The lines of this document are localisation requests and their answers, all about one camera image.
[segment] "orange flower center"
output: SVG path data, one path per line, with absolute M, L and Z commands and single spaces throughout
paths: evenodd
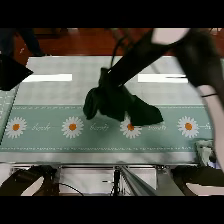
M 133 130 L 135 129 L 135 127 L 132 126 L 132 124 L 129 124 L 127 127 L 128 127 L 128 130 L 129 130 L 129 131 L 133 131 Z
M 192 129 L 192 124 L 186 123 L 185 128 L 190 131 Z
M 69 125 L 69 129 L 70 129 L 71 131 L 74 131 L 74 130 L 76 129 L 76 124 L 70 124 L 70 125 Z
M 18 131 L 19 128 L 20 128 L 20 125 L 19 125 L 19 124 L 14 124 L 14 125 L 12 126 L 13 131 Z

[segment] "daisy print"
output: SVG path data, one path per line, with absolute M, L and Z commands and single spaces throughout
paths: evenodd
M 76 136 L 79 136 L 82 133 L 83 126 L 83 122 L 80 118 L 69 117 L 68 119 L 66 119 L 65 122 L 63 122 L 63 135 L 65 135 L 66 138 L 75 138 Z
M 15 117 L 8 122 L 5 132 L 8 138 L 17 138 L 26 130 L 26 121 L 22 117 Z
M 132 126 L 130 119 L 128 117 L 125 118 L 123 122 L 121 122 L 120 125 L 121 129 L 120 131 L 123 132 L 123 135 L 126 136 L 126 138 L 135 138 L 138 137 L 141 134 L 141 127 L 134 127 Z
M 178 130 L 182 132 L 182 135 L 188 138 L 194 138 L 199 133 L 199 127 L 194 118 L 182 117 L 179 119 L 177 127 L 179 128 Z

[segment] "black pants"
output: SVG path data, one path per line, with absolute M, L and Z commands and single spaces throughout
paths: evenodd
M 0 28 L 0 51 L 2 54 L 10 57 L 14 56 L 15 32 L 22 36 L 29 51 L 34 56 L 42 56 L 44 54 L 32 28 Z

